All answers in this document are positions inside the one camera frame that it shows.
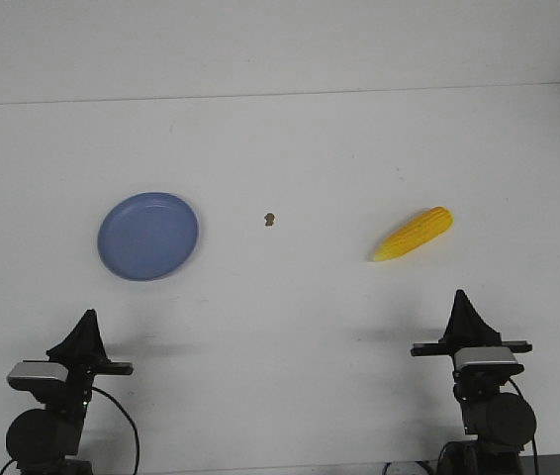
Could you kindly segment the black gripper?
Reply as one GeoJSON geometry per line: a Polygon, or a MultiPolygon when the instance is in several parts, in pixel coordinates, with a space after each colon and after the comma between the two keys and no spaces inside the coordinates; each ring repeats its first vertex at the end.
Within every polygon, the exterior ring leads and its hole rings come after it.
{"type": "Polygon", "coordinates": [[[87,310],[68,336],[46,355],[51,362],[66,364],[67,384],[92,384],[98,375],[130,376],[134,372],[130,362],[109,361],[94,309],[87,310]],[[86,360],[91,355],[94,361],[86,360]]]}
{"type": "Polygon", "coordinates": [[[418,342],[410,349],[412,357],[453,356],[461,349],[492,349],[504,347],[512,353],[522,354],[532,351],[532,344],[526,340],[502,341],[501,334],[490,327],[475,310],[467,294],[458,289],[454,294],[449,320],[440,342],[418,342]],[[449,345],[460,336],[460,316],[463,319],[463,335],[470,343],[499,343],[496,345],[449,345]]]}

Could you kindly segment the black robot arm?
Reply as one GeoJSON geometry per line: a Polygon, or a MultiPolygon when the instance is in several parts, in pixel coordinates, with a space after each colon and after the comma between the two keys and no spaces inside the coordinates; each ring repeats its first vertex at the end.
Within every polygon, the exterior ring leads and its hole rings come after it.
{"type": "Polygon", "coordinates": [[[453,396],[471,440],[449,441],[437,456],[437,474],[521,474],[520,454],[533,442],[534,409],[506,384],[524,371],[516,357],[532,351],[526,340],[504,340],[475,310],[464,290],[455,292],[442,338],[415,343],[413,357],[447,356],[452,361],[453,396]]]}
{"type": "Polygon", "coordinates": [[[6,432],[5,445],[22,474],[91,474],[92,462],[79,460],[81,436],[94,394],[107,398],[129,422],[134,436],[133,472],[139,472],[138,427],[108,392],[94,386],[99,375],[130,376],[129,362],[112,361],[100,334],[97,313],[87,310],[59,344],[47,351],[46,360],[23,360],[8,373],[8,385],[30,393],[41,406],[18,415],[6,432]]]}

